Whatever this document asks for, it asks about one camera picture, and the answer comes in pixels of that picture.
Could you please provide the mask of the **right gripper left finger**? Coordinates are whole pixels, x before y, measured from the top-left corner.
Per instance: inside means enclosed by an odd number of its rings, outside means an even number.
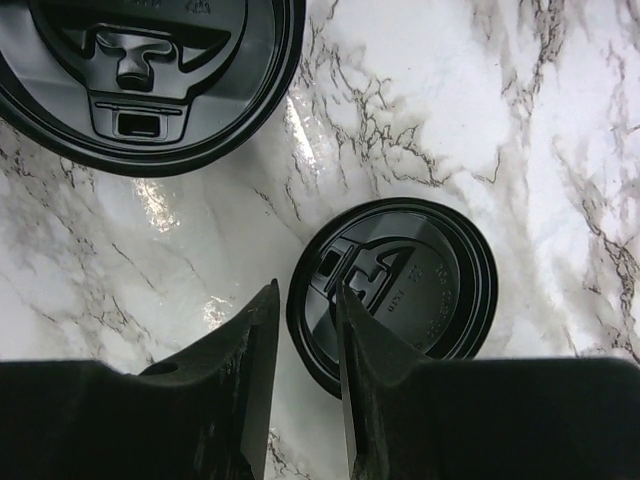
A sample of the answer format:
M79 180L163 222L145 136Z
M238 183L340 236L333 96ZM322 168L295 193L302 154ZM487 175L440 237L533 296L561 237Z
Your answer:
M137 375L94 360L3 363L2 477L262 478L279 325L270 283Z

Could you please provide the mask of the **black plastic lid stack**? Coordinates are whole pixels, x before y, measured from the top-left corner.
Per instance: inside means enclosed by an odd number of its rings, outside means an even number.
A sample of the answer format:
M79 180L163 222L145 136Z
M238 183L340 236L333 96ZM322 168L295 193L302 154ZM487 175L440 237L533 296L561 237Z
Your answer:
M498 271L480 229L433 201L394 197L353 207L323 226L289 284L286 322L311 377L340 397L337 289L431 359L467 359L496 312Z

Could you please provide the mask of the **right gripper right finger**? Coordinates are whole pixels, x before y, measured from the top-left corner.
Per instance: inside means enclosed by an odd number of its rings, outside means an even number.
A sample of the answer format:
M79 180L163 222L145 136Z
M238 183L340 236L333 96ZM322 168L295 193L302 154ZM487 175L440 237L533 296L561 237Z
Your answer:
M431 360L337 292L353 479L635 479L639 369L617 358Z

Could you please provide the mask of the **single black plastic lid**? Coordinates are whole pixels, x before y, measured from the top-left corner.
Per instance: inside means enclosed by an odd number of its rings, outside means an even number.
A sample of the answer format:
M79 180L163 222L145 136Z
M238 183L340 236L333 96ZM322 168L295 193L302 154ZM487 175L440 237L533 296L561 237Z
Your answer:
M306 13L303 1L5 1L1 115L101 171L194 171L276 110Z

